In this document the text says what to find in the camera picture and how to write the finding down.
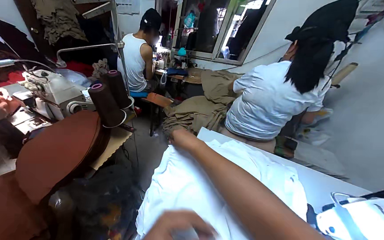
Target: white tank top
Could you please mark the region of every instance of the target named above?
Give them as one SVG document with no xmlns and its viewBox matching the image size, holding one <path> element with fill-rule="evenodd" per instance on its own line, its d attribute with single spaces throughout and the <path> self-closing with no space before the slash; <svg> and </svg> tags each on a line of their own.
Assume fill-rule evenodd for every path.
<svg viewBox="0 0 384 240">
<path fill-rule="evenodd" d="M 123 41 L 128 87 L 132 92 L 141 92 L 146 88 L 146 80 L 143 76 L 145 61 L 140 54 L 140 47 L 147 43 L 143 39 L 135 38 L 132 33 L 125 35 Z M 119 57 L 117 67 L 118 71 L 122 72 L 122 61 Z"/>
</svg>

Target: hanging clothes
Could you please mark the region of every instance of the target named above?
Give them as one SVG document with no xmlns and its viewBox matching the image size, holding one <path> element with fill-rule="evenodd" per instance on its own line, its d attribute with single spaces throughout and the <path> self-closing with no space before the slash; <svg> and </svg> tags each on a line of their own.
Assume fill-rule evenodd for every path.
<svg viewBox="0 0 384 240">
<path fill-rule="evenodd" d="M 70 0 L 31 0 L 36 17 L 44 25 L 44 38 L 54 45 L 61 37 L 71 36 L 87 41 L 76 15 L 79 14 Z"/>
</svg>

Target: white wall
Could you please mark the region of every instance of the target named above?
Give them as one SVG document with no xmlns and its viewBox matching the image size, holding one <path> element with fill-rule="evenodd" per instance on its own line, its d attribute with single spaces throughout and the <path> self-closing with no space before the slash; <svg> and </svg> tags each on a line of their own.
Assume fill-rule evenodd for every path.
<svg viewBox="0 0 384 240">
<path fill-rule="evenodd" d="M 28 28 L 13 0 L 0 0 L 0 20 L 13 24 L 18 30 L 24 32 L 28 39 L 33 42 Z"/>
<path fill-rule="evenodd" d="M 332 138 L 324 148 L 341 161 L 351 183 L 369 190 L 384 189 L 384 29 L 378 23 L 355 45 L 344 63 L 359 63 L 337 90 L 326 95 L 334 109 L 323 125 Z"/>
<path fill-rule="evenodd" d="M 252 61 L 260 56 L 263 56 L 277 47 L 291 43 L 284 40 L 285 36 L 291 33 L 296 26 L 301 26 L 306 18 L 315 10 L 322 7 L 327 3 L 334 2 L 334 0 L 304 0 L 304 1 L 291 1 L 291 0 L 276 0 L 274 7 L 269 13 L 262 29 L 259 32 L 250 52 L 245 58 L 244 63 Z M 282 57 L 288 45 L 278 49 L 277 51 L 268 54 L 258 60 L 243 64 L 240 67 L 232 68 L 234 66 L 228 64 L 221 64 L 215 62 L 208 62 L 197 60 L 198 64 L 205 64 L 205 68 L 212 70 L 220 70 L 232 68 L 229 71 L 236 73 L 246 73 L 252 68 L 261 64 L 271 64 L 277 62 Z"/>
<path fill-rule="evenodd" d="M 143 14 L 149 8 L 155 8 L 155 0 L 140 0 L 140 14 L 118 14 L 120 31 L 125 34 L 136 33 L 139 30 Z"/>
</svg>

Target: window frame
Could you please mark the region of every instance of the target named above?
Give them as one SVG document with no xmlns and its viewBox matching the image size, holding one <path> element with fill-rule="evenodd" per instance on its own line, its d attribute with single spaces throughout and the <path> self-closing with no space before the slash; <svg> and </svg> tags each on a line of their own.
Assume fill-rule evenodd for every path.
<svg viewBox="0 0 384 240">
<path fill-rule="evenodd" d="M 177 16 L 176 16 L 176 24 L 175 24 L 175 26 L 177 26 L 177 30 L 175 31 L 174 36 L 173 36 L 173 44 L 177 41 L 177 37 L 178 37 L 178 34 L 180 32 L 180 30 L 179 30 L 179 26 L 181 24 L 181 21 L 180 21 L 181 17 L 180 16 L 182 13 L 183 4 L 186 4 L 186 2 L 187 2 L 187 0 L 183 0 L 183 2 L 181 4 L 179 4 L 178 8 L 177 8 Z M 211 61 L 211 62 L 224 63 L 224 64 L 237 65 L 237 66 L 241 66 L 244 63 L 248 53 L 250 52 L 251 47 L 254 44 L 254 41 L 256 40 L 257 36 L 259 35 L 260 31 L 262 30 L 262 27 L 263 27 L 265 21 L 267 20 L 270 11 L 274 7 L 276 0 L 270 0 L 266 10 L 264 11 L 262 18 L 259 21 L 259 24 L 256 27 L 256 30 L 253 33 L 253 36 L 251 37 L 247 47 L 245 48 L 245 51 L 242 52 L 242 54 L 239 56 L 238 60 L 220 58 L 218 56 L 220 54 L 222 44 L 226 38 L 228 29 L 229 29 L 230 25 L 232 24 L 233 17 L 235 16 L 234 13 L 237 11 L 237 9 L 239 7 L 239 3 L 240 3 L 240 0 L 230 0 L 229 1 L 229 5 L 226 9 L 226 14 L 224 16 L 223 23 L 220 27 L 219 35 L 217 37 L 216 44 L 213 48 L 213 52 L 210 53 L 210 52 L 191 51 L 191 53 L 190 53 L 191 58 L 205 60 L 205 61 Z"/>
</svg>

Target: concrete floor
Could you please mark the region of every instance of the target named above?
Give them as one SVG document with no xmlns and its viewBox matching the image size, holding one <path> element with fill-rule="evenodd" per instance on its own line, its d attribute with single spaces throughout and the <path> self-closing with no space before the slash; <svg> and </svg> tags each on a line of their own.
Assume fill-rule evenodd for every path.
<svg viewBox="0 0 384 240">
<path fill-rule="evenodd" d="M 168 147 L 168 140 L 164 137 L 161 128 L 156 129 L 152 137 L 149 136 L 150 120 L 148 116 L 136 117 L 127 125 L 134 126 L 136 132 L 125 142 L 124 146 L 128 150 L 130 160 L 136 163 L 134 136 L 136 137 L 139 157 L 139 184 L 146 191 L 151 184 L 154 170 L 160 165 L 163 153 Z"/>
</svg>

